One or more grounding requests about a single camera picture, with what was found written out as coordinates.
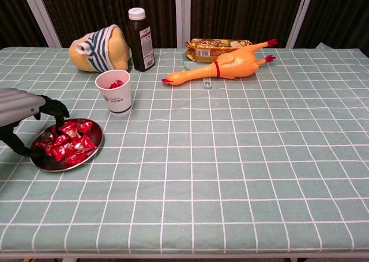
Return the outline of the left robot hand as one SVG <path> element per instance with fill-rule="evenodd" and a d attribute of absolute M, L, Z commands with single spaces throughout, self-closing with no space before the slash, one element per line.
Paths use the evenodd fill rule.
<path fill-rule="evenodd" d="M 56 99 L 15 88 L 2 88 L 1 141 L 15 153 L 24 157 L 45 157 L 46 152 L 44 150 L 26 147 L 13 132 L 22 120 L 30 116 L 39 120 L 42 113 L 53 116 L 57 128 L 64 124 L 65 118 L 70 117 L 67 107 Z"/>

